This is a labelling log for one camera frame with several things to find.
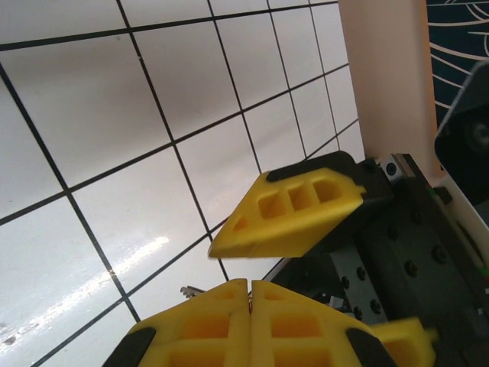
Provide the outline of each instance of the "grid pattern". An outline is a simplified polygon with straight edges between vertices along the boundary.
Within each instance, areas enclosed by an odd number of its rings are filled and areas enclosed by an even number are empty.
[[[8,365],[101,364],[180,286],[262,278],[206,258],[255,177],[364,158],[336,2],[27,3],[0,14]]]

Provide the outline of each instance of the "white tile wall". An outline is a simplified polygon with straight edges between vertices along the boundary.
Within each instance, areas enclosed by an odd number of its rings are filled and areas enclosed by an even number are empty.
[[[180,287],[262,278],[207,258],[259,172],[364,156],[336,3],[0,8],[0,365],[101,365]]]

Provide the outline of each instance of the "white tile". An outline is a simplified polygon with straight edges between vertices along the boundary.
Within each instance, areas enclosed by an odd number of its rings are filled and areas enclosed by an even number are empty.
[[[340,132],[357,119],[357,105],[351,84],[350,67],[343,67],[326,76],[336,130]]]
[[[215,15],[245,13],[267,8],[267,0],[211,0]]]
[[[245,114],[262,172],[304,159],[289,94]]]
[[[338,135],[338,140],[340,149],[348,152],[355,159],[355,162],[358,163],[365,159],[364,144],[361,140],[360,124],[358,122]]]
[[[279,11],[273,17],[290,86],[321,75],[321,60],[309,9]]]
[[[74,195],[127,291],[205,233],[172,148]]]
[[[87,331],[49,358],[44,367],[102,365],[134,325],[125,304],[119,304]]]
[[[338,4],[315,6],[314,23],[326,72],[348,62]]]
[[[328,92],[324,79],[301,86],[292,91],[300,132],[307,154],[313,153],[321,144],[335,136]]]
[[[125,27],[115,1],[2,0],[0,8],[0,44]]]
[[[209,228],[228,217],[258,176],[241,116],[178,144]]]
[[[2,365],[31,365],[120,298],[67,199],[0,227]]]
[[[269,14],[218,21],[244,108],[287,89]]]
[[[131,296],[141,319],[184,302],[181,287],[207,291],[225,282],[218,261],[207,257],[209,245],[208,239],[203,240]]]
[[[307,0],[269,0],[271,8],[285,8],[287,6],[307,5]]]
[[[314,153],[311,156],[311,158],[320,157],[322,155],[333,153],[335,151],[339,151],[339,146],[338,146],[338,142],[336,141],[336,139],[333,140],[333,141],[330,141],[324,147],[322,147],[321,149],[319,149],[316,153]]]
[[[212,22],[136,38],[175,138],[239,110]]]
[[[132,27],[210,17],[206,0],[121,0]]]
[[[4,52],[0,61],[70,186],[169,140],[128,35]]]
[[[18,111],[0,82],[0,218],[61,191],[61,187]]]
[[[282,258],[227,258],[222,260],[229,279],[248,279],[248,289],[251,281],[261,280]]]

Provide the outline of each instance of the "dark patterned surface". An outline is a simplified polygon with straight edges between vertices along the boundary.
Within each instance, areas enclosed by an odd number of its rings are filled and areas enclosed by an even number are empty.
[[[426,0],[426,4],[439,125],[472,67],[489,57],[489,1]]]

